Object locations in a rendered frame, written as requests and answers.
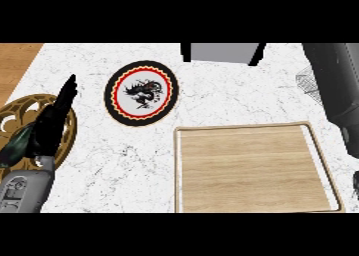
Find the dark grey appliance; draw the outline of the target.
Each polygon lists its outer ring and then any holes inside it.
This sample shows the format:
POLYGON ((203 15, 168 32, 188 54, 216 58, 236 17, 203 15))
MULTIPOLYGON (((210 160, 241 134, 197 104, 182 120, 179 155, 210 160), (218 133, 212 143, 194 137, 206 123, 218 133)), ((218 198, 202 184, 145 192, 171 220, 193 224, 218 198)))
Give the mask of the dark grey appliance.
POLYGON ((329 121, 359 159, 359 43, 303 43, 329 121))

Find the oval black-rimmed decorated plate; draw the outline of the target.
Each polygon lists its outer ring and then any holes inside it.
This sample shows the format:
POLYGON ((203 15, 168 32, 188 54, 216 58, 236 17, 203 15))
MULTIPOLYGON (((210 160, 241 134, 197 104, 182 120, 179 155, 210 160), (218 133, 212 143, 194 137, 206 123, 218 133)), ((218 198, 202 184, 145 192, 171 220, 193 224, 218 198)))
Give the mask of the oval black-rimmed decorated plate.
POLYGON ((160 62, 132 62, 113 74, 104 91, 109 114, 126 126, 156 123, 175 107, 176 76, 160 62))

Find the gold ornate round trivet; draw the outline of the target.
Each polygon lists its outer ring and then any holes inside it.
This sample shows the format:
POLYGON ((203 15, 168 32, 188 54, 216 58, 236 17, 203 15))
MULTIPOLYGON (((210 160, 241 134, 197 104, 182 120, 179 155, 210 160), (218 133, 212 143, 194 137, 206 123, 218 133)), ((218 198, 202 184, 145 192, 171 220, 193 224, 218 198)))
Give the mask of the gold ornate round trivet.
MULTIPOLYGON (((35 121, 45 106, 55 102, 57 96, 33 94, 14 100, 0 108, 0 149, 23 127, 35 121)), ((42 167, 30 158, 23 158, 16 166, 0 168, 0 183, 14 170, 41 170, 42 167)))

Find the pale wooden tray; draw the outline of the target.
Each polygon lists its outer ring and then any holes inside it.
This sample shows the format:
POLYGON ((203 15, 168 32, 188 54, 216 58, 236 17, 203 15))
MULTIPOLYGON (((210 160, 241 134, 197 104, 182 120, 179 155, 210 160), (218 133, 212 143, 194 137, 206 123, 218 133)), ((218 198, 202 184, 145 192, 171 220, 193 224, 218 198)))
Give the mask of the pale wooden tray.
POLYGON ((178 213, 342 213, 311 123, 179 127, 175 141, 178 213))

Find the grey box with black legs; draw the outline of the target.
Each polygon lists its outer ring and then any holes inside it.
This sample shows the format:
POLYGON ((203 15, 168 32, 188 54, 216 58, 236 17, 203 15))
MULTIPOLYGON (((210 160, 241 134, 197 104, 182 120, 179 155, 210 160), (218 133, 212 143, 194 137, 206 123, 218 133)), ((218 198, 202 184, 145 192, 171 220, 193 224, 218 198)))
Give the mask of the grey box with black legs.
POLYGON ((256 66, 264 58, 265 43, 182 43, 184 61, 243 63, 256 66))

